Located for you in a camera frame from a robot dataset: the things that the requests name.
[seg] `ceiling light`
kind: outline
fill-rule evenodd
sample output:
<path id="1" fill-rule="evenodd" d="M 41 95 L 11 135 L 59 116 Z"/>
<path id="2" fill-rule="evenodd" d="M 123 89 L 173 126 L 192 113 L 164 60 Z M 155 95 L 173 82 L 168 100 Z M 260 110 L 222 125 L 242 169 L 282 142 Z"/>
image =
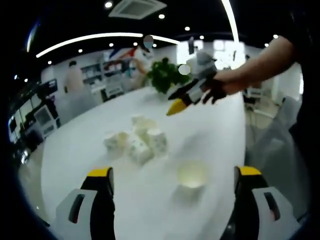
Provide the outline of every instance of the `ceiling light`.
<path id="1" fill-rule="evenodd" d="M 107 2 L 104 4 L 104 7 L 105 7 L 106 9 L 109 9 L 109 8 L 111 8 L 112 6 L 113 6 L 112 1 L 107 1 Z"/>
<path id="2" fill-rule="evenodd" d="M 224 6 L 224 10 L 226 12 L 226 15 L 227 15 L 229 23 L 230 23 L 233 41 L 236 44 L 238 44 L 239 43 L 239 35 L 238 35 L 238 30 L 237 30 L 237 24 L 236 24 L 234 12 L 232 11 L 232 7 L 230 5 L 230 1 L 229 0 L 221 0 L 221 2 Z"/>
<path id="3" fill-rule="evenodd" d="M 166 37 L 163 37 L 163 36 L 155 36 L 155 35 L 150 35 L 153 40 L 159 40 L 159 41 L 162 41 L 162 42 L 167 42 L 167 43 L 171 43 L 171 44 L 179 44 L 180 42 L 177 41 L 177 40 L 173 40 L 173 39 L 170 39 L 170 38 L 166 38 Z"/>

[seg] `green plant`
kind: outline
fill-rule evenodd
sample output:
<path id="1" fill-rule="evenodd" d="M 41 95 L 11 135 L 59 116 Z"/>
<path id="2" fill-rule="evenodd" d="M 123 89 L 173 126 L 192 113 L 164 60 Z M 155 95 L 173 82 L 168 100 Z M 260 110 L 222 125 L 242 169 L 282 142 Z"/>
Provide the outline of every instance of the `green plant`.
<path id="1" fill-rule="evenodd" d="M 165 57 L 162 61 L 153 63 L 147 77 L 151 79 L 152 86 L 159 92 L 166 94 L 172 84 L 185 84 L 190 80 L 189 75 L 182 75 L 178 68 Z"/>

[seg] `paper cup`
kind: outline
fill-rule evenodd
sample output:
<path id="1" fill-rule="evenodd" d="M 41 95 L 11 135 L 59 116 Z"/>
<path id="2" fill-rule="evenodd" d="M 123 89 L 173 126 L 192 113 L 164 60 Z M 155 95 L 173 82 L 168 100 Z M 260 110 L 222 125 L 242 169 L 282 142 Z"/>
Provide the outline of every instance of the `paper cup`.
<path id="1" fill-rule="evenodd" d="M 128 139 L 128 155 L 134 162 L 139 164 L 146 163 L 154 156 L 150 147 L 134 133 Z"/>
<path id="2" fill-rule="evenodd" d="M 128 134 L 126 132 L 110 133 L 104 138 L 103 144 L 107 149 L 109 158 L 117 159 L 123 155 L 127 138 Z"/>
<path id="3" fill-rule="evenodd" d="M 156 129 L 157 123 L 151 119 L 143 119 L 133 127 L 133 132 L 149 145 L 148 130 Z"/>
<path id="4" fill-rule="evenodd" d="M 194 190 L 206 185 L 208 180 L 208 166 L 200 160 L 184 161 L 177 169 L 180 185 Z"/>

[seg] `shelf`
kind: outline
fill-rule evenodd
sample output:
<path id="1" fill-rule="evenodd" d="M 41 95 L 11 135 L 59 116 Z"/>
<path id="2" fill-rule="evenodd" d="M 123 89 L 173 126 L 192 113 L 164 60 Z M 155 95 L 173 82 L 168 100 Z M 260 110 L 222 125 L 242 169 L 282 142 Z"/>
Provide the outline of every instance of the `shelf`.
<path id="1" fill-rule="evenodd" d="M 121 59 L 104 61 L 103 65 L 106 65 L 106 64 L 110 64 L 110 65 L 119 64 L 121 62 L 131 61 L 132 59 L 133 59 L 133 57 L 126 57 L 126 58 L 121 58 Z"/>
<path id="2" fill-rule="evenodd" d="M 83 80 L 83 82 L 85 84 L 90 84 L 90 83 L 93 83 L 96 79 L 99 79 L 99 81 L 101 80 L 101 74 L 99 75 L 95 75 L 95 76 L 92 76 L 92 77 L 88 77 L 88 78 L 85 78 Z"/>
<path id="3" fill-rule="evenodd" d="M 93 68 L 93 67 L 100 67 L 100 64 L 99 63 L 95 63 L 93 65 L 84 66 L 84 67 L 81 67 L 81 70 L 83 71 L 84 69 L 90 69 L 90 68 Z"/>
<path id="4" fill-rule="evenodd" d="M 90 76 L 90 77 L 86 77 L 84 80 L 93 79 L 93 78 L 101 78 L 101 73 L 93 75 L 93 76 Z"/>
<path id="5" fill-rule="evenodd" d="M 128 69 L 130 69 L 130 70 L 136 70 L 135 67 L 130 67 L 130 68 L 128 68 Z M 112 75 L 115 75 L 115 74 L 121 74 L 121 73 L 124 74 L 125 72 L 126 72 L 126 71 L 122 72 L 122 70 L 104 71 L 104 75 L 105 75 L 105 76 L 107 76 L 107 75 L 112 76 Z"/>

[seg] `person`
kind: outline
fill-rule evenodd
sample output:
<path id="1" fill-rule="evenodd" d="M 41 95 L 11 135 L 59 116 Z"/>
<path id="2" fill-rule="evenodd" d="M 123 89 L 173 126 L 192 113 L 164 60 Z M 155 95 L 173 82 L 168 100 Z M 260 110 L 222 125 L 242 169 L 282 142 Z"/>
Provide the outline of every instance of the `person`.
<path id="1" fill-rule="evenodd" d="M 296 123 L 289 132 L 308 168 L 312 198 L 310 212 L 316 209 L 315 203 L 318 201 L 315 200 L 314 193 L 318 176 L 316 170 L 319 166 L 316 140 L 313 139 L 313 133 L 319 132 L 315 116 L 318 112 L 314 111 L 319 109 L 317 93 L 319 36 L 315 26 L 318 23 L 315 19 L 318 13 L 313 12 L 317 7 L 313 8 L 311 3 L 311 1 L 292 1 L 287 9 L 288 14 L 284 14 L 287 21 L 278 32 L 279 38 L 273 39 L 258 57 L 250 58 L 236 69 L 223 70 L 214 76 L 215 80 L 224 83 L 222 88 L 225 93 L 232 95 L 286 71 L 295 62 L 301 65 L 304 83 L 302 105 Z M 204 104 L 213 97 L 212 87 L 208 85 L 207 90 L 203 98 Z"/>
<path id="2" fill-rule="evenodd" d="M 83 82 L 83 74 L 81 69 L 77 66 L 76 61 L 71 61 L 69 63 L 69 69 L 66 74 L 64 83 L 64 92 L 73 93 L 80 92 L 85 87 Z"/>
<path id="3" fill-rule="evenodd" d="M 133 55 L 136 68 L 138 70 L 137 77 L 134 81 L 134 88 L 140 89 L 146 85 L 147 73 L 151 70 L 154 59 L 154 52 L 152 48 L 139 46 Z"/>

